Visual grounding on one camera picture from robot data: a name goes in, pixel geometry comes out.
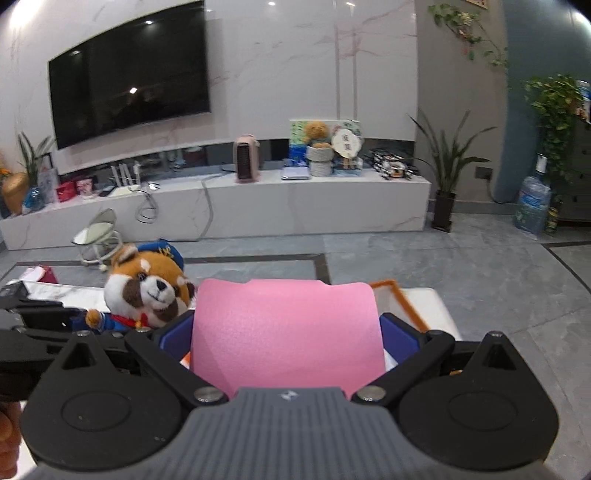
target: plant pot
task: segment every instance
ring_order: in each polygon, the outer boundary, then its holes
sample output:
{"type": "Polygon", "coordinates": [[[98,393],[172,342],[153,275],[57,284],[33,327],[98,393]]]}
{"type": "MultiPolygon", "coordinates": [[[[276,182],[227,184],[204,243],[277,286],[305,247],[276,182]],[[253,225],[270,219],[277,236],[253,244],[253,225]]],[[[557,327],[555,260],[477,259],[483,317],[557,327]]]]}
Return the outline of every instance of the plant pot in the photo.
{"type": "Polygon", "coordinates": [[[442,232],[449,233],[452,229],[452,216],[453,204],[456,201],[456,194],[449,192],[437,191],[435,195],[435,212],[433,213],[433,221],[431,222],[431,228],[435,230],[441,230],[442,232]]]}
{"type": "Polygon", "coordinates": [[[22,201],[29,190],[29,177],[20,171],[10,175],[2,184],[2,196],[8,209],[14,215],[22,213],[22,201]]]}

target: pink foam sheet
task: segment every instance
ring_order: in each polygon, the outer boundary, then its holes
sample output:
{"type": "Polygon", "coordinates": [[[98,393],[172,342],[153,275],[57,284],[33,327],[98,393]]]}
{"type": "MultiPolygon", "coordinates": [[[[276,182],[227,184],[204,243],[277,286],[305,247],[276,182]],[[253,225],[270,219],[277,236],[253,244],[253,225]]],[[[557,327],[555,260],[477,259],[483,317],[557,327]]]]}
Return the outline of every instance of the pink foam sheet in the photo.
{"type": "Polygon", "coordinates": [[[205,280],[190,368],[230,398],[241,387],[340,387],[350,397],[385,371],[373,291],[365,283],[205,280]]]}

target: hanging plant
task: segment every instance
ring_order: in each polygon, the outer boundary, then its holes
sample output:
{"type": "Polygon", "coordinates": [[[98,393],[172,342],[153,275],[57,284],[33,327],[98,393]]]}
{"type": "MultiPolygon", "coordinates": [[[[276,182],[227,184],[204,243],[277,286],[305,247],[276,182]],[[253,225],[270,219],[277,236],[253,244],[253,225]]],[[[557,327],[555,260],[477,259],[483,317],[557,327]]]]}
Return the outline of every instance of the hanging plant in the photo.
{"type": "Polygon", "coordinates": [[[556,194],[570,183],[570,144],[583,97],[569,75],[534,77],[524,88],[525,99],[539,115],[540,153],[548,158],[546,178],[556,194]]]}
{"type": "Polygon", "coordinates": [[[458,7],[450,4],[437,4],[427,7],[428,12],[433,16],[435,24],[440,27],[445,25],[453,34],[465,42],[465,55],[474,60],[474,45],[479,43],[489,44],[493,50],[485,50],[483,57],[495,66],[507,67],[507,48],[501,49],[489,36],[480,23],[479,14],[471,14],[461,11],[458,7]]]}

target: basket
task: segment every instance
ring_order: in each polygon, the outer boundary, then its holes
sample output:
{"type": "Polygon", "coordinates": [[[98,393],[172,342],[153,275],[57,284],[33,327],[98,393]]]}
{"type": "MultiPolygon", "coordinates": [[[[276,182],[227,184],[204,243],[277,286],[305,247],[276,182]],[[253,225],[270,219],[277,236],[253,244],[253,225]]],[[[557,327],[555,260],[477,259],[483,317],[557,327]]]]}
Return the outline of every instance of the basket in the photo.
{"type": "Polygon", "coordinates": [[[335,157],[335,151],[332,148],[314,148],[306,149],[306,158],[314,162],[329,162],[335,157]]]}
{"type": "Polygon", "coordinates": [[[332,148],[306,149],[306,158],[310,161],[310,174],[314,177],[328,177],[332,174],[332,159],[335,151],[332,148]]]}

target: gray gripper handle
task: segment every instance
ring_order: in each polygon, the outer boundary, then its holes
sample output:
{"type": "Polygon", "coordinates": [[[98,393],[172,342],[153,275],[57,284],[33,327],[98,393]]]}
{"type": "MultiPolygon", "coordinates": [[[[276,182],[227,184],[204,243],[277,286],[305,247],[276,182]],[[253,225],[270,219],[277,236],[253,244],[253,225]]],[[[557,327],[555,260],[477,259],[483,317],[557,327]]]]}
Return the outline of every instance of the gray gripper handle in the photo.
{"type": "Polygon", "coordinates": [[[109,472],[40,465],[26,480],[558,480],[541,462],[470,472],[429,458],[382,407],[338,388],[244,388],[230,403],[189,415],[156,455],[109,472]]]}

